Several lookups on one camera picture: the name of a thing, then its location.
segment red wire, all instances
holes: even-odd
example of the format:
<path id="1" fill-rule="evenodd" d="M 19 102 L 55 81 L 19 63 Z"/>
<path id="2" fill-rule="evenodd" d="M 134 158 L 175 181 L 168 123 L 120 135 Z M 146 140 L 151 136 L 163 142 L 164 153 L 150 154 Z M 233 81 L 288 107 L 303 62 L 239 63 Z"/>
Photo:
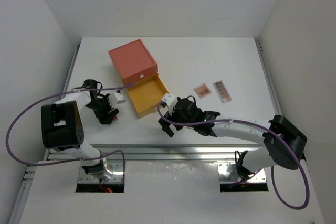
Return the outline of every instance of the red wire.
<path id="1" fill-rule="evenodd" d="M 110 188 L 105 188 L 101 185 L 101 181 L 99 181 L 99 188 L 102 189 L 105 193 L 111 193 L 112 190 Z"/>

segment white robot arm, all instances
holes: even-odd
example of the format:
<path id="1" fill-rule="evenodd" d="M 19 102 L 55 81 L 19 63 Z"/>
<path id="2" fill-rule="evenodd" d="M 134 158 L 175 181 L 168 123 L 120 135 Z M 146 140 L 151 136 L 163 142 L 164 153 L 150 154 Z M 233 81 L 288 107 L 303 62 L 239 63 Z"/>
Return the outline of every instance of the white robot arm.
<path id="1" fill-rule="evenodd" d="M 251 174 L 260 169 L 280 165 L 287 169 L 298 169 L 292 156 L 284 146 L 275 141 L 274 137 L 254 126 L 234 123 L 233 119 L 225 118 L 226 122 L 213 123 L 212 120 L 220 121 L 220 113 L 215 111 L 202 111 L 188 98 L 179 98 L 172 94 L 166 94 L 161 100 L 161 106 L 168 107 L 168 112 L 159 119 L 162 130 L 170 137 L 174 135 L 170 129 L 173 124 L 179 131 L 183 126 L 190 126 L 203 136 L 234 137 L 257 143 L 263 147 L 255 151 L 244 151 L 240 154 L 233 172 L 243 180 L 248 180 Z M 293 150 L 300 160 L 307 142 L 306 136 L 300 132 L 285 117 L 275 115 L 270 121 L 252 121 L 274 131 Z"/>
<path id="2" fill-rule="evenodd" d="M 96 89 L 97 84 L 95 80 L 86 80 L 83 86 L 77 89 Z M 119 93 L 114 97 L 124 100 Z M 119 113 L 112 105 L 110 94 L 101 95 L 97 91 L 69 94 L 54 104 L 41 107 L 43 144 L 45 148 L 64 151 L 74 158 L 81 159 L 82 168 L 87 174 L 99 180 L 109 180 L 112 173 L 108 170 L 104 158 L 87 160 L 100 157 L 101 153 L 84 138 L 79 110 L 85 106 L 94 111 L 101 124 L 111 124 Z"/>

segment rectangular opening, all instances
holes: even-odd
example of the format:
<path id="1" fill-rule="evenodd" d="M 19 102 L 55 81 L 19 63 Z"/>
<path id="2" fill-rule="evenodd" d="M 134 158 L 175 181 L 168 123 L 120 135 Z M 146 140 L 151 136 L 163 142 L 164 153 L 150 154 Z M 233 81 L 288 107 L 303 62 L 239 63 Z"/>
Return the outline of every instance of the rectangular opening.
<path id="1" fill-rule="evenodd" d="M 123 193 L 124 184 L 102 184 L 102 189 L 99 184 L 77 184 L 77 193 Z"/>
<path id="2" fill-rule="evenodd" d="M 237 191 L 268 191 L 267 183 L 246 183 L 240 185 L 221 184 L 221 193 Z"/>

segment box with drawer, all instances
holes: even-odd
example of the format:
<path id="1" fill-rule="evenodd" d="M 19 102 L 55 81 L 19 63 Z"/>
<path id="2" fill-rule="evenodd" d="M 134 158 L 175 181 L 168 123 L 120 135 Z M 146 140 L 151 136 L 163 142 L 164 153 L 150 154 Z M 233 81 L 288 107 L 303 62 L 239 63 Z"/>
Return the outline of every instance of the box with drawer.
<path id="1" fill-rule="evenodd" d="M 161 98 L 168 93 L 158 75 L 158 64 L 138 39 L 109 51 L 113 64 L 127 88 L 140 118 L 153 113 Z"/>
<path id="2" fill-rule="evenodd" d="M 140 39 L 110 50 L 109 55 L 125 85 L 158 73 L 158 64 Z"/>

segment white table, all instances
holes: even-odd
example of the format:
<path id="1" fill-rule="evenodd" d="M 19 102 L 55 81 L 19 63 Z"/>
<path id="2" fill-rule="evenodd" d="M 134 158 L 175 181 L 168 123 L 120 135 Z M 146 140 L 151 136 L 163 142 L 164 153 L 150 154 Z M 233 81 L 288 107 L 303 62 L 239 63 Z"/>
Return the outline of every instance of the white table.
<path id="1" fill-rule="evenodd" d="M 69 89 L 95 79 L 104 87 L 117 87 L 122 81 L 108 51 L 137 38 L 84 38 L 73 68 Z M 159 76 L 170 93 L 180 97 L 194 95 L 202 110 L 241 119 L 270 120 L 274 116 L 269 90 L 253 38 L 141 38 L 157 61 Z M 221 103 L 213 82 L 223 80 L 232 101 Z M 212 94 L 200 99 L 194 88 L 206 83 Z M 182 130 L 168 137 L 158 124 L 157 113 L 138 119 L 128 98 L 118 106 L 119 120 L 100 125 L 93 112 L 82 109 L 85 138 L 93 144 L 246 144 L 233 138 L 203 137 Z"/>
<path id="2" fill-rule="evenodd" d="M 122 82 L 107 52 L 135 39 L 138 38 L 84 38 L 69 89 L 90 78 L 101 81 L 105 87 L 120 86 Z M 273 118 L 275 111 L 254 39 L 142 40 L 159 64 L 160 78 L 171 93 L 181 97 L 196 96 L 194 87 L 206 83 L 213 93 L 203 99 L 196 96 L 197 105 L 203 110 L 242 119 Z M 217 80 L 224 81 L 232 102 L 220 102 L 212 87 Z M 121 111 L 119 121 L 112 125 L 100 125 L 89 109 L 80 112 L 90 143 L 111 148 L 123 144 L 123 150 L 150 145 L 232 144 L 232 148 L 239 145 L 246 148 L 248 143 L 231 138 L 202 137 L 189 129 L 169 138 L 161 131 L 156 113 L 138 119 L 130 101 L 118 108 Z M 188 159 L 188 156 L 191 155 L 184 153 L 180 157 Z M 61 155 L 50 154 L 49 157 L 61 158 Z M 266 169 L 269 192 L 220 193 L 216 162 L 173 159 L 128 161 L 123 194 L 76 193 L 78 162 L 39 167 L 20 223 L 324 223 L 309 174 L 310 204 L 296 211 L 277 199 L 269 169 Z M 308 172 L 305 162 L 301 163 Z M 293 205 L 303 202 L 304 187 L 298 171 L 276 167 L 276 182 L 286 201 Z"/>

